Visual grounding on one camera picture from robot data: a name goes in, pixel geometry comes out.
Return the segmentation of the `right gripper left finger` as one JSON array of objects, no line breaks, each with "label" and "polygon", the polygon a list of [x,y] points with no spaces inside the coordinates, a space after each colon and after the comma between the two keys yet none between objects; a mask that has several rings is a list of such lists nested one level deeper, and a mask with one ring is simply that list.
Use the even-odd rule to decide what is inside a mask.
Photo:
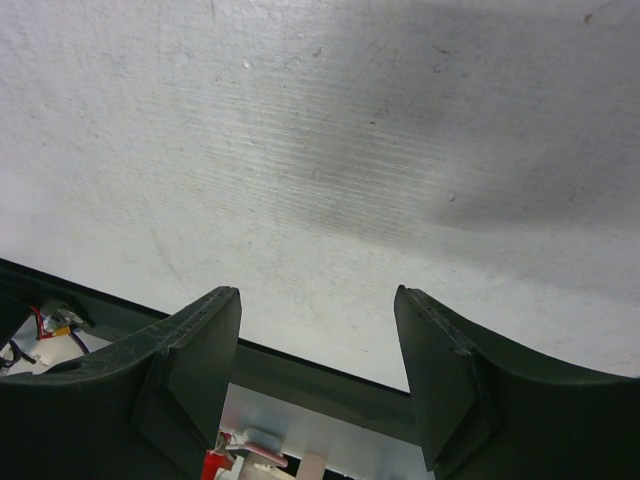
[{"label": "right gripper left finger", "polygon": [[5,479],[197,479],[241,322],[234,287],[40,374],[1,380]]}]

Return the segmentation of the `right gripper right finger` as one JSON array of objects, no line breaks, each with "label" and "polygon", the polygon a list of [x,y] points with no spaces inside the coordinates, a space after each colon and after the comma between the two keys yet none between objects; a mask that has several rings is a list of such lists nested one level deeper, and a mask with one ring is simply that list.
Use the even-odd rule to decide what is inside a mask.
[{"label": "right gripper right finger", "polygon": [[438,479],[635,479],[639,382],[542,354],[421,290],[394,315],[426,469]]}]

